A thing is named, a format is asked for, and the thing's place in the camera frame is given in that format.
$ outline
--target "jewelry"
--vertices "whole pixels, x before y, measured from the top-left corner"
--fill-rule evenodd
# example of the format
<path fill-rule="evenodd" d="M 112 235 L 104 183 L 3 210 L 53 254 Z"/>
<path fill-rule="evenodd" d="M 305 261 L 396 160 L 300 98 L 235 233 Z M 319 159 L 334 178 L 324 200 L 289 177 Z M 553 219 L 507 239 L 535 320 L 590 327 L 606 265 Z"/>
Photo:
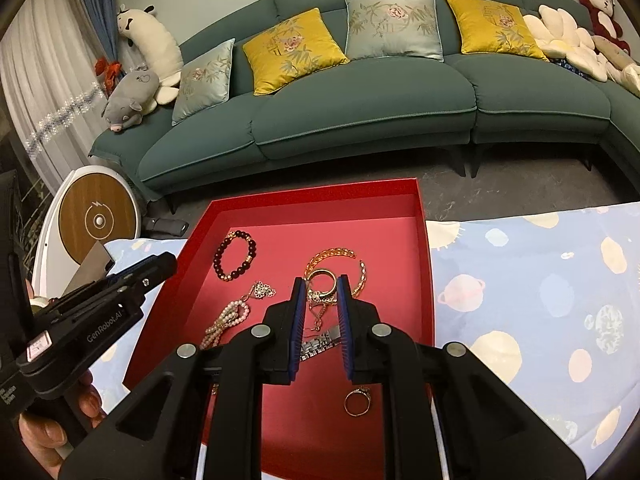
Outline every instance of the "jewelry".
<path fill-rule="evenodd" d="M 244 262 L 236 269 L 232 270 L 230 274 L 225 274 L 224 270 L 222 270 L 222 254 L 225 252 L 226 247 L 233 241 L 234 238 L 244 238 L 249 245 L 249 253 L 247 257 L 244 259 Z M 251 238 L 249 233 L 245 233 L 244 231 L 231 231 L 222 243 L 218 250 L 216 251 L 215 256 L 213 257 L 213 269 L 216 271 L 218 277 L 224 282 L 230 282 L 244 274 L 249 267 L 251 267 L 251 262 L 255 258 L 255 240 Z"/>
<path fill-rule="evenodd" d="M 302 342 L 302 352 L 300 352 L 300 360 L 307 359 L 321 354 L 322 352 L 338 346 L 340 344 L 340 326 L 336 325 L 326 332 L 322 332 L 313 339 Z"/>
<path fill-rule="evenodd" d="M 311 281 L 320 274 L 324 274 L 325 276 L 329 276 L 332 280 L 334 280 L 334 286 L 332 286 L 331 290 L 326 292 L 320 292 L 318 290 L 313 290 L 311 288 Z M 335 274 L 327 269 L 316 269 L 314 270 L 309 277 L 306 279 L 306 298 L 310 301 L 315 301 L 316 303 L 321 303 L 322 300 L 327 300 L 335 294 L 335 289 L 337 287 L 337 281 L 335 278 Z"/>
<path fill-rule="evenodd" d="M 311 261 L 309 261 L 308 264 L 306 264 L 306 269 L 303 276 L 305 281 L 308 282 L 308 280 L 311 277 L 311 273 L 314 271 L 316 266 L 322 260 L 331 258 L 332 256 L 346 256 L 347 258 L 356 259 L 356 253 L 348 249 L 335 248 L 335 249 L 327 249 L 327 250 L 321 251 L 318 254 L 316 254 L 316 256 L 311 258 Z M 364 266 L 364 262 L 360 260 L 360 281 L 358 282 L 358 285 L 356 286 L 356 288 L 353 289 L 353 292 L 351 293 L 352 298 L 357 298 L 360 295 L 366 281 L 367 281 L 367 269 Z M 329 301 L 323 301 L 323 303 L 337 304 L 338 300 L 337 298 L 331 298 Z"/>
<path fill-rule="evenodd" d="M 276 291 L 263 282 L 255 282 L 247 294 L 239 300 L 229 303 L 220 313 L 218 319 L 207 328 L 204 333 L 200 350 L 213 348 L 220 343 L 220 337 L 227 328 L 242 323 L 249 316 L 249 306 L 246 301 L 254 298 L 261 300 L 264 297 L 270 298 L 276 294 Z"/>
<path fill-rule="evenodd" d="M 351 413 L 349 411 L 347 407 L 347 401 L 349 400 L 349 397 L 351 397 L 352 395 L 364 395 L 365 397 L 367 397 L 367 409 L 364 410 L 362 413 Z M 352 392 L 349 392 L 347 396 L 344 398 L 344 411 L 349 413 L 349 415 L 351 416 L 363 416 L 365 413 L 369 411 L 370 407 L 371 407 L 371 393 L 370 393 L 370 389 L 367 388 L 366 386 L 363 386 L 361 388 L 356 388 Z"/>

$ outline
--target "light blue pillow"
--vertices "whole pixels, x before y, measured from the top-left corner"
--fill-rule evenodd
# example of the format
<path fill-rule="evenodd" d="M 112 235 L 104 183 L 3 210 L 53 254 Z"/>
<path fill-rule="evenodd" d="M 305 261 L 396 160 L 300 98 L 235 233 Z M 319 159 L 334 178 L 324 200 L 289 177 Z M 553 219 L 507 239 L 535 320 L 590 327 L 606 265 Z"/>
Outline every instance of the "light blue pillow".
<path fill-rule="evenodd" d="M 418 56 L 444 61 L 436 0 L 344 0 L 349 59 Z"/>
<path fill-rule="evenodd" d="M 200 110 L 228 101 L 235 42 L 236 38 L 232 38 L 220 43 L 182 68 L 172 126 Z"/>

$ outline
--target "yellow pillow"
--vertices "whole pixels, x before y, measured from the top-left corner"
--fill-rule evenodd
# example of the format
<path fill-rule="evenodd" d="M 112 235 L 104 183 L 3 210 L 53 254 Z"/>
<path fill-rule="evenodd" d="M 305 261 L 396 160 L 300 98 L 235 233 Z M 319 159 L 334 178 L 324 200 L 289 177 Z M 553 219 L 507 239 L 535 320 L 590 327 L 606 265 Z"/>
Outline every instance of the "yellow pillow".
<path fill-rule="evenodd" d="M 520 9 L 491 0 L 447 0 L 462 35 L 462 54 L 502 52 L 549 61 L 536 44 Z"/>
<path fill-rule="evenodd" d="M 254 71 L 254 95 L 271 94 L 303 75 L 349 62 L 318 8 L 268 28 L 242 49 Z"/>

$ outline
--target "pearl necklace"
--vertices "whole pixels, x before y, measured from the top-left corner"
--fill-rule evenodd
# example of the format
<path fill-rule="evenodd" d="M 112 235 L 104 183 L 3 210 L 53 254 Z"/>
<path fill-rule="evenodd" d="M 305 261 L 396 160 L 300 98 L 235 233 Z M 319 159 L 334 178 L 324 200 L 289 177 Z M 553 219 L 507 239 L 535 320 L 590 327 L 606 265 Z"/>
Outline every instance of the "pearl necklace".
<path fill-rule="evenodd" d="M 229 303 L 220 313 L 213 325 L 205 330 L 204 338 L 200 343 L 200 350 L 206 350 L 207 348 L 213 348 L 220 343 L 220 337 L 224 331 L 228 328 L 236 326 L 242 323 L 249 316 L 249 305 L 246 301 L 249 298 L 261 300 L 262 298 L 271 298 L 276 294 L 276 291 L 269 285 L 263 282 L 255 282 L 248 294 L 245 294 L 239 300 Z"/>

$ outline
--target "hand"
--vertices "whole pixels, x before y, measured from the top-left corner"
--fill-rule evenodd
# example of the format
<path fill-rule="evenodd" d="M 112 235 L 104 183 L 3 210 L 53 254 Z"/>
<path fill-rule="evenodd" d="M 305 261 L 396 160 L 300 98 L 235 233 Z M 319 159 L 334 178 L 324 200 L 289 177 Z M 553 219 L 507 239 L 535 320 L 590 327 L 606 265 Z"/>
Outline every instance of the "hand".
<path fill-rule="evenodd" d="M 89 370 L 80 377 L 82 391 L 78 396 L 78 405 L 80 410 L 91 419 L 92 426 L 95 428 L 104 419 L 105 414 L 100 408 L 102 399 L 98 390 L 92 385 L 93 380 L 94 377 Z M 55 420 L 27 412 L 20 414 L 18 426 L 22 441 L 29 452 L 47 473 L 57 479 L 63 458 L 56 448 L 66 444 L 65 430 Z"/>

